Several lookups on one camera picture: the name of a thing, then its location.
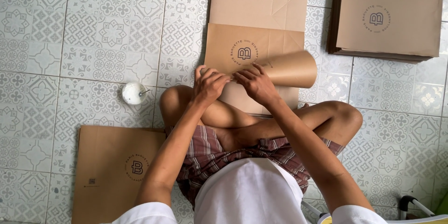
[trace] paris baguette logo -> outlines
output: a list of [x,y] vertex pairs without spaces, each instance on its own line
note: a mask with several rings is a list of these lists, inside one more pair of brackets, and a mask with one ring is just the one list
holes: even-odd
[[148,159],[142,154],[132,154],[125,162],[126,176],[133,181],[141,182],[149,167]]
[[391,24],[391,14],[381,5],[372,5],[362,13],[362,22],[368,32],[384,32]]
[[230,48],[230,57],[238,66],[249,66],[258,60],[258,47],[249,40],[236,41]]

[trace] brown checkered shorts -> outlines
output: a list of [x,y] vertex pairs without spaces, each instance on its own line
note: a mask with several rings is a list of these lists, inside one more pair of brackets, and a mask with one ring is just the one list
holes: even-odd
[[[167,135],[173,128],[172,126],[166,128]],[[325,138],[321,139],[334,155],[338,155],[344,149],[344,146],[335,142]],[[296,179],[303,193],[308,188],[310,174],[305,170],[286,137],[262,138],[257,146],[226,152],[221,147],[213,129],[198,125],[194,130],[187,155],[176,179],[179,189],[194,208],[194,199],[204,182],[227,164],[243,158],[269,158]]]

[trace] stack of paper bags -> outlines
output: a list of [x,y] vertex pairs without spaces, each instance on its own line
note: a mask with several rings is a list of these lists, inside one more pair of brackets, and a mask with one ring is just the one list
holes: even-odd
[[329,53],[417,63],[439,56],[442,0],[333,0]]
[[81,126],[72,224],[110,223],[133,207],[163,129]]
[[[304,50],[307,0],[210,0],[205,65],[232,73],[269,57],[294,55]],[[317,68],[308,79],[315,81]],[[298,88],[277,87],[291,108],[297,108]],[[241,85],[226,85],[220,100],[250,114],[269,114],[250,99]]]

